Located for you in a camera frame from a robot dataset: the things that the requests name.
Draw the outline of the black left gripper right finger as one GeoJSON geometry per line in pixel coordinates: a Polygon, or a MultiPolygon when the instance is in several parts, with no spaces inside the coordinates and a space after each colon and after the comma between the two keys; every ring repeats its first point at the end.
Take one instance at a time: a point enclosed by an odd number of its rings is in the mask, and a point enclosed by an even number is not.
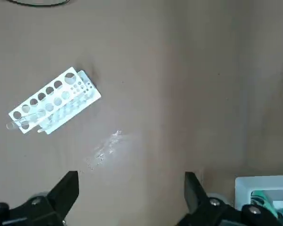
{"type": "Polygon", "coordinates": [[[217,197],[209,197],[195,173],[185,172],[184,198],[188,213],[178,226],[280,226],[266,208],[246,204],[237,210],[217,197]]]}

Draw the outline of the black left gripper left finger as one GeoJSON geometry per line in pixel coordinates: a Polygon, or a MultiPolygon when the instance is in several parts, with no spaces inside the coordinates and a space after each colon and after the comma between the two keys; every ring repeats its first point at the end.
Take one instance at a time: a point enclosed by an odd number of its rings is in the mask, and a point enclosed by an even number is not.
{"type": "Polygon", "coordinates": [[[78,196],[78,172],[69,171],[46,195],[32,197],[13,209],[0,202],[0,226],[65,226],[78,196]]]}

